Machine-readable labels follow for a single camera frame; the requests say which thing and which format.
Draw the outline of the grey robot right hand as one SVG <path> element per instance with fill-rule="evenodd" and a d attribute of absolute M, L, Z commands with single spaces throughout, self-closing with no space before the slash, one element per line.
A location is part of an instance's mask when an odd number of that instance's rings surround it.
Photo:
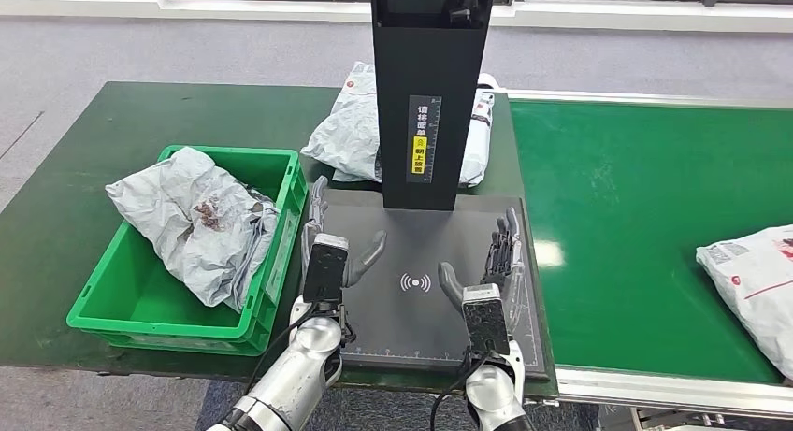
<path fill-rule="evenodd" d="M 513 335 L 520 322 L 522 293 L 526 288 L 526 264 L 523 240 L 516 211 L 505 210 L 496 220 L 497 230 L 485 259 L 484 273 L 479 284 L 494 283 L 500 291 L 506 330 Z"/>

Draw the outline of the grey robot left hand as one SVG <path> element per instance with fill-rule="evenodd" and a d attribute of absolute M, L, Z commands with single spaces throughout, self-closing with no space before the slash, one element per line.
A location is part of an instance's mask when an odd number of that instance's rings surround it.
<path fill-rule="evenodd" d="M 328 178 L 320 176 L 310 188 L 309 216 L 301 232 L 301 284 L 304 285 L 308 274 L 310 250 L 315 238 L 324 232 L 324 216 L 328 203 L 324 194 L 328 186 Z M 357 258 L 349 260 L 345 266 L 343 288 L 355 286 L 363 276 L 375 265 L 383 255 L 387 233 L 379 230 L 373 236 L 370 246 Z"/>

